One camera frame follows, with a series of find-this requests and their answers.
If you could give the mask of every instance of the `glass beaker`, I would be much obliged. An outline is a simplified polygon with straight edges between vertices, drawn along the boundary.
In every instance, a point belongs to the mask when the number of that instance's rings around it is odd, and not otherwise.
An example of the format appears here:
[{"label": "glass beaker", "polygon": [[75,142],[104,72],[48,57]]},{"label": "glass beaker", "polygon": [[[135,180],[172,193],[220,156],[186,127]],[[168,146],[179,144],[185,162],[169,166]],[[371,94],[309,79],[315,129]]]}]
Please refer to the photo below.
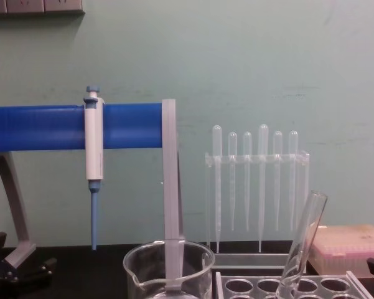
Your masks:
[{"label": "glass beaker", "polygon": [[211,299],[214,253],[186,240],[154,241],[124,257],[129,299]]},{"label": "glass beaker", "polygon": [[315,191],[309,194],[289,251],[288,261],[276,290],[276,299],[295,297],[327,200],[325,194]]}]

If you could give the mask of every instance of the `plastic dropper pipette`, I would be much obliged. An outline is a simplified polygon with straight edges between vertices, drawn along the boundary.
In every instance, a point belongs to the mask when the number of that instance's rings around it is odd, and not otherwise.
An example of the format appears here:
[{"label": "plastic dropper pipette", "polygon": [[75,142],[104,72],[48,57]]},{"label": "plastic dropper pipette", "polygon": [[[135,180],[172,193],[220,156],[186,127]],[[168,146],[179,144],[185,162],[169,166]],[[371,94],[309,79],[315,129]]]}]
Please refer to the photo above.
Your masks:
[{"label": "plastic dropper pipette", "polygon": [[216,245],[217,253],[220,246],[220,235],[222,231],[222,156],[223,141],[221,126],[213,127],[213,158],[215,168],[215,221],[216,221]]},{"label": "plastic dropper pipette", "polygon": [[230,157],[230,210],[231,230],[234,230],[235,218],[235,156],[237,155],[237,135],[235,132],[228,134],[228,155]]},{"label": "plastic dropper pipette", "polygon": [[252,154],[252,140],[251,133],[245,132],[243,134],[243,155],[245,156],[245,217],[246,230],[249,231],[249,205],[250,205],[250,156]]},{"label": "plastic dropper pipette", "polygon": [[289,170],[289,208],[291,216],[291,230],[293,230],[294,206],[296,203],[296,155],[299,146],[299,135],[296,131],[289,133],[289,155],[291,165]]},{"label": "plastic dropper pipette", "polygon": [[307,162],[306,172],[304,173],[304,201],[303,201],[303,207],[306,206],[307,197],[309,195],[309,166],[310,166],[310,164]]},{"label": "plastic dropper pipette", "polygon": [[274,133],[273,138],[274,163],[274,205],[275,205],[275,229],[278,231],[279,226],[279,200],[281,193],[281,155],[282,155],[282,132]]},{"label": "plastic dropper pipette", "polygon": [[261,125],[259,128],[258,154],[260,155],[259,177],[259,252],[264,231],[264,209],[266,198],[266,156],[268,154],[268,127]]}]

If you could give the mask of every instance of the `pipette bulb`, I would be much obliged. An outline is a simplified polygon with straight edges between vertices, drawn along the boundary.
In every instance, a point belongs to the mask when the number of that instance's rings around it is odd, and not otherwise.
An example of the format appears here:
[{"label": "pipette bulb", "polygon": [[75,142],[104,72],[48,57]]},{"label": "pipette bulb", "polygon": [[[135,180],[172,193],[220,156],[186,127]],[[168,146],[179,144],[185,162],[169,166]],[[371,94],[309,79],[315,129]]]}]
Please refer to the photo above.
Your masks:
[{"label": "pipette bulb", "polygon": [[262,124],[259,128],[258,154],[268,153],[268,126]]},{"label": "pipette bulb", "polygon": [[296,131],[289,132],[289,154],[297,154],[299,147],[299,135]]},{"label": "pipette bulb", "polygon": [[238,137],[235,132],[231,132],[228,134],[228,155],[229,156],[236,156],[237,155],[237,144],[238,144]]},{"label": "pipette bulb", "polygon": [[244,155],[251,155],[252,154],[252,140],[251,140],[251,133],[245,132],[243,134],[243,154]]},{"label": "pipette bulb", "polygon": [[281,131],[276,131],[273,137],[273,154],[282,154],[283,136]]},{"label": "pipette bulb", "polygon": [[223,140],[222,140],[222,128],[221,126],[215,125],[212,130],[213,133],[213,156],[223,155]]}]

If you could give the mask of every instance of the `test tube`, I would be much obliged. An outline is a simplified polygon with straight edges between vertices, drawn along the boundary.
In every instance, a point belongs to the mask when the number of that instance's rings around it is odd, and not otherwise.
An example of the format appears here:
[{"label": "test tube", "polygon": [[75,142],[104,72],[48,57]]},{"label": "test tube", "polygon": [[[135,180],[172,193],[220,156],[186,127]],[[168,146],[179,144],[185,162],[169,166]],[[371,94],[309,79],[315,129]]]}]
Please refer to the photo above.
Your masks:
[{"label": "test tube", "polygon": [[231,230],[234,230],[235,218],[235,157],[237,155],[238,137],[235,132],[228,134],[228,155],[230,157],[230,210]]},{"label": "test tube", "polygon": [[268,126],[261,125],[259,128],[258,154],[260,158],[259,174],[259,252],[261,252],[261,241],[264,231],[264,209],[266,198],[266,157],[268,154]]},{"label": "test tube", "polygon": [[220,247],[220,235],[222,231],[222,156],[223,141],[221,126],[213,127],[213,158],[215,168],[215,229],[216,229],[216,245],[217,253]]},{"label": "test tube", "polygon": [[296,131],[289,132],[289,155],[291,159],[289,170],[289,210],[291,230],[293,230],[294,209],[296,203],[296,155],[299,146],[299,135]]},{"label": "test tube", "polygon": [[282,132],[274,133],[273,154],[274,154],[274,205],[275,205],[275,228],[278,231],[279,226],[279,201],[281,194],[281,155],[282,155]]},{"label": "test tube", "polygon": [[276,299],[294,298],[327,200],[325,194],[315,191],[309,194],[276,290]]},{"label": "test tube", "polygon": [[245,156],[245,217],[246,230],[249,231],[249,205],[250,205],[250,156],[252,154],[252,139],[251,133],[245,132],[243,134],[243,155]]}]

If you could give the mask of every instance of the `pipette tip box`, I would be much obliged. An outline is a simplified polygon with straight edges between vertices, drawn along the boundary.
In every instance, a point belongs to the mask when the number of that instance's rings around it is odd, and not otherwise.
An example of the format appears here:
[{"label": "pipette tip box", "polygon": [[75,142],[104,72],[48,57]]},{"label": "pipette tip box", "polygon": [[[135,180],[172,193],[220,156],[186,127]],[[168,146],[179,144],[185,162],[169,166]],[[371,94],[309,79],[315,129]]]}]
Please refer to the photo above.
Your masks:
[{"label": "pipette tip box", "polygon": [[373,277],[367,258],[374,258],[374,226],[320,226],[309,262],[320,275],[352,271],[358,278]]}]

